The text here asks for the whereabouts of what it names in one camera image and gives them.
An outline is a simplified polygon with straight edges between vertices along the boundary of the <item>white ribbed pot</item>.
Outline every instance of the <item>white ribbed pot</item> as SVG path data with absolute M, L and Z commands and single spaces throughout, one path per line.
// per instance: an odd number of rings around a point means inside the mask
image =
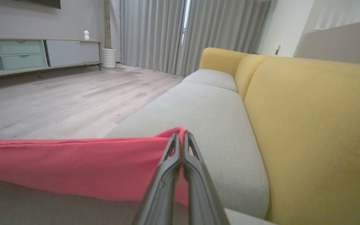
M 102 49 L 102 67 L 108 69 L 116 68 L 116 49 Z

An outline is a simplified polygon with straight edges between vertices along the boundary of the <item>sofa cushion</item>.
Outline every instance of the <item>sofa cushion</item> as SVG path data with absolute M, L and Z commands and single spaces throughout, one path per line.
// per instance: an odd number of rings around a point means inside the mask
M 172 127 L 192 132 L 223 206 L 264 218 L 266 172 L 239 94 L 183 82 L 156 98 L 106 137 L 150 137 Z
M 233 76 L 217 70 L 199 69 L 184 78 L 183 82 L 187 81 L 207 84 L 237 92 Z
M 62 195 L 0 181 L 0 224 L 131 224 L 139 207 L 139 202 Z M 228 208 L 224 211 L 231 225 L 272 224 Z M 175 204 L 173 224 L 187 222 L 187 207 Z
M 200 69 L 211 69 L 236 75 L 238 63 L 247 53 L 207 47 L 202 52 Z
M 360 65 L 270 57 L 245 106 L 270 182 L 267 219 L 360 224 Z
M 236 75 L 234 76 L 234 81 L 242 99 L 244 99 L 247 94 L 254 72 L 267 58 L 269 58 L 269 56 L 246 54 L 246 56 L 240 60 Z

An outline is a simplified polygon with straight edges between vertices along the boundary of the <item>gray curtain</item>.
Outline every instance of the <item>gray curtain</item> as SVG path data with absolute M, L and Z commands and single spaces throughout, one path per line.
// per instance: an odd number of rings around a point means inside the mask
M 269 7 L 270 0 L 191 0 L 176 74 L 198 70 L 206 47 L 256 52 Z
M 121 0 L 121 63 L 174 74 L 185 0 Z

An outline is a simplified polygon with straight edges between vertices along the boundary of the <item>pink towel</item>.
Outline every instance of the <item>pink towel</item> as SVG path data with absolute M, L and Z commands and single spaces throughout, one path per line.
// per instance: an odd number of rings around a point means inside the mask
M 0 180 L 61 194 L 141 201 L 175 127 L 155 137 L 0 140 Z M 176 201 L 187 205 L 180 170 Z

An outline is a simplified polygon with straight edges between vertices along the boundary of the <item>sofa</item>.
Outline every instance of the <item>sofa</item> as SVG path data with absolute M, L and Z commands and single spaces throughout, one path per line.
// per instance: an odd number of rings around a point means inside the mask
M 177 126 L 194 134 L 230 220 L 360 224 L 360 65 L 209 47 L 106 137 Z

